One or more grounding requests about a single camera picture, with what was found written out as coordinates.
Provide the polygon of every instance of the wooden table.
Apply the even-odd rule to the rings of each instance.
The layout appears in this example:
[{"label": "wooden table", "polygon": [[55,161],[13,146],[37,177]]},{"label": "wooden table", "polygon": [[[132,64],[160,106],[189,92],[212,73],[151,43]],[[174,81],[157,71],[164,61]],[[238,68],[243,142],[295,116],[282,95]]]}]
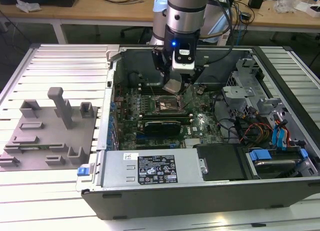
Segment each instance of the wooden table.
[{"label": "wooden table", "polygon": [[[51,24],[59,44],[67,44],[61,27],[63,24],[152,26],[154,0],[142,1],[119,5],[104,0],[76,0],[72,7],[41,5],[41,11],[30,13],[19,10],[15,5],[0,5],[0,10],[13,22]],[[7,20],[0,17],[0,22]]]},{"label": "wooden table", "polygon": [[[242,2],[247,4],[248,0],[242,0]],[[295,13],[276,13],[274,4],[274,0],[266,0],[260,9],[255,9],[255,19],[247,29],[274,32],[320,32],[319,18],[312,18],[298,10]],[[150,27],[153,25],[153,5],[154,0],[143,0],[142,3],[130,5],[119,5],[103,0],[77,0],[73,7],[42,5],[42,11],[31,13],[22,12],[15,5],[0,5],[0,9],[13,22],[51,24],[59,44],[66,44],[68,41],[62,29],[63,24]],[[240,6],[240,9],[251,12],[244,6]],[[7,20],[0,17],[0,22],[7,22]]]},{"label": "wooden table", "polygon": [[[248,1],[242,0],[241,2],[247,5]],[[313,0],[301,1],[315,3]],[[254,9],[255,19],[248,26],[248,30],[302,33],[320,31],[320,18],[313,18],[299,10],[296,10],[295,13],[277,13],[274,10],[275,2],[275,0],[265,0],[260,9]],[[240,10],[252,14],[252,11],[242,4],[240,4]]]}]

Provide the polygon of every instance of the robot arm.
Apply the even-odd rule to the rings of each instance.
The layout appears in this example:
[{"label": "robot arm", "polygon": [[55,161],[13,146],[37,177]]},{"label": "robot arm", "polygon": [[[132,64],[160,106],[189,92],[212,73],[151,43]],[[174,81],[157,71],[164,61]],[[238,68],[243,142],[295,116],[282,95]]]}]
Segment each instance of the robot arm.
[{"label": "robot arm", "polygon": [[[170,93],[183,92],[185,84],[195,82],[204,69],[195,67],[195,58],[207,2],[167,0],[163,50],[154,49],[152,56],[163,76],[163,89]],[[181,82],[170,79],[171,70],[181,75]]]}]

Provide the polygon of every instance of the white plastic bag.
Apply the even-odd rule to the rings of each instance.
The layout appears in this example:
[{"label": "white plastic bag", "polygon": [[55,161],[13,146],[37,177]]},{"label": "white plastic bag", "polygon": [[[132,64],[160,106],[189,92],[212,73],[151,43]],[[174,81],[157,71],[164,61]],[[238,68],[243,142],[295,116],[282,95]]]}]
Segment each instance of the white plastic bag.
[{"label": "white plastic bag", "polygon": [[42,10],[42,8],[40,8],[40,5],[38,3],[22,2],[21,0],[16,0],[16,2],[17,4],[15,6],[26,13]]},{"label": "white plastic bag", "polygon": [[297,6],[299,2],[300,0],[277,0],[273,8],[278,14],[288,12],[295,13],[295,6]]}]

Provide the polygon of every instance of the cable connector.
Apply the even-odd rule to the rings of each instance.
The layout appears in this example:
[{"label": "cable connector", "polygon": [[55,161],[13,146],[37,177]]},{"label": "cable connector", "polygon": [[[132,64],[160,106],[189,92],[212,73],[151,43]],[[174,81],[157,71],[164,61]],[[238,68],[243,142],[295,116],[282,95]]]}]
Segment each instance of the cable connector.
[{"label": "cable connector", "polygon": [[284,119],[281,123],[278,124],[278,128],[281,129],[282,127],[286,126],[287,123],[288,121]]},{"label": "cable connector", "polygon": [[258,110],[256,110],[254,107],[252,107],[252,106],[250,106],[249,108],[248,108],[248,111],[249,111],[249,113],[250,114],[252,114],[252,115],[257,115],[258,114]]}]

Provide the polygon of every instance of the blue plastic latch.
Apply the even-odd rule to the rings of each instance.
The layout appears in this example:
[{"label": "blue plastic latch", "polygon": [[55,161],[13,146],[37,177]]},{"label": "blue plastic latch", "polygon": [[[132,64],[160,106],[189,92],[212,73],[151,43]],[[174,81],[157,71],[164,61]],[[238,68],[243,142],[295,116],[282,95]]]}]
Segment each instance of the blue plastic latch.
[{"label": "blue plastic latch", "polygon": [[78,177],[89,176],[90,175],[90,167],[78,167],[78,171],[76,174],[78,175]]},{"label": "blue plastic latch", "polygon": [[285,137],[285,130],[284,129],[280,129],[280,133],[279,133],[279,137],[278,137],[278,141],[277,141],[277,146],[278,148],[281,148],[282,150],[285,150],[286,148],[283,145],[283,139]]},{"label": "blue plastic latch", "polygon": [[300,149],[300,152],[304,160],[308,158],[308,153],[304,148]]},{"label": "blue plastic latch", "polygon": [[277,143],[277,133],[278,133],[278,125],[274,126],[273,133],[272,133],[272,144],[276,145]]},{"label": "blue plastic latch", "polygon": [[267,149],[255,149],[249,153],[252,161],[271,160],[270,153]]}]

